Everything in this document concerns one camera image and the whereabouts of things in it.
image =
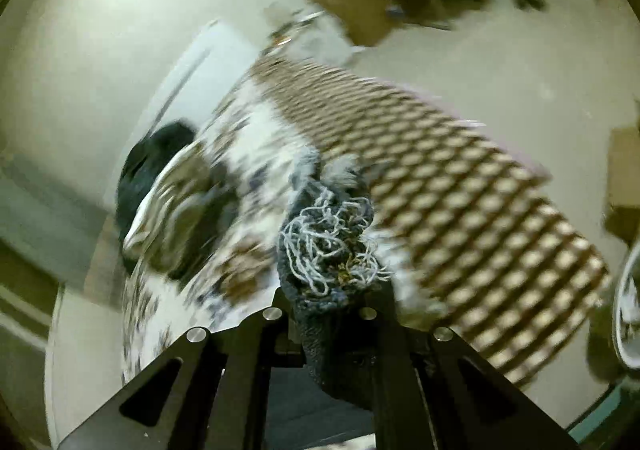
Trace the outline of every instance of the crumpled cloth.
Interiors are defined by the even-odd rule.
[[[222,163],[210,166],[201,143],[180,150],[142,200],[123,252],[172,279],[193,276],[235,219],[238,199]]]
[[[169,161],[182,148],[193,142],[194,137],[194,130],[177,121],[143,138],[130,150],[120,174],[116,199],[116,224],[119,229],[120,251],[138,212],[138,207],[154,181]],[[127,273],[131,274],[136,261],[123,254],[123,262]]]
[[[305,146],[308,141],[281,118],[273,102],[245,80],[220,102],[194,145],[178,153],[179,166],[175,172],[168,167],[167,176],[204,178],[209,167],[226,166],[239,200],[238,216],[203,268],[181,287],[166,271],[146,263],[143,243],[154,239],[158,217],[151,207],[140,207],[136,224],[145,226],[130,237],[138,239],[142,259],[124,290],[124,383],[190,327],[228,329],[271,305],[279,286],[275,244],[292,193],[289,176]],[[201,155],[192,155],[196,151]],[[153,208],[162,209],[160,201]]]

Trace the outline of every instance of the brown cardboard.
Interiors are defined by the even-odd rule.
[[[312,0],[337,16],[351,41],[372,47],[393,29],[395,22],[386,14],[388,0]]]
[[[640,133],[614,128],[609,137],[605,228],[631,244],[640,225]]]

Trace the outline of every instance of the brown and white checkered fabric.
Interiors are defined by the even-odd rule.
[[[564,346],[609,284],[530,171],[415,94],[277,56],[252,77],[326,159],[378,166],[377,222],[449,306],[449,324],[513,383]]]

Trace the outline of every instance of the gray knitted fabric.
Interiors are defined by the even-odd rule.
[[[373,208],[354,158],[337,159],[318,172],[318,152],[310,149],[292,175],[297,193],[280,230],[278,274],[311,376],[334,398],[366,406],[366,399],[345,397],[340,382],[349,378],[336,372],[344,352],[337,346],[348,337],[345,318],[387,274],[361,237],[373,220]],[[335,242],[325,238],[331,236]],[[310,238],[317,240],[320,255],[309,248]]]

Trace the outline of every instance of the metal bolt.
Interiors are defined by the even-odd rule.
[[[192,344],[197,344],[207,337],[207,332],[202,327],[194,327],[187,332],[187,340]]]
[[[262,316],[264,316],[265,320],[274,321],[282,316],[282,309],[277,307],[268,307],[264,311],[262,311]]]
[[[453,339],[453,331],[448,327],[438,327],[433,332],[433,337],[439,342],[448,342]]]
[[[362,309],[360,309],[360,311],[358,311],[358,314],[363,320],[373,320],[373,318],[378,316],[378,312],[370,307],[363,307]]]

